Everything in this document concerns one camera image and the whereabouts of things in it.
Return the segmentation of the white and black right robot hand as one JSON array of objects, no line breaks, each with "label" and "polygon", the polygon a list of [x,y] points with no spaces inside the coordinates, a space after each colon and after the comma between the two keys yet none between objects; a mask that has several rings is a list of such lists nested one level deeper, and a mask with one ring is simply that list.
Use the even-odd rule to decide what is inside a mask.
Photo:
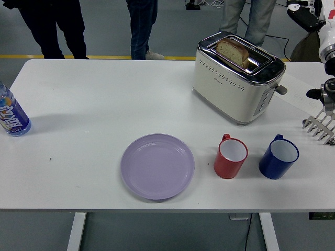
[{"label": "white and black right robot hand", "polygon": [[334,1],[287,1],[287,14],[300,27],[319,36],[319,57],[334,53]]}]

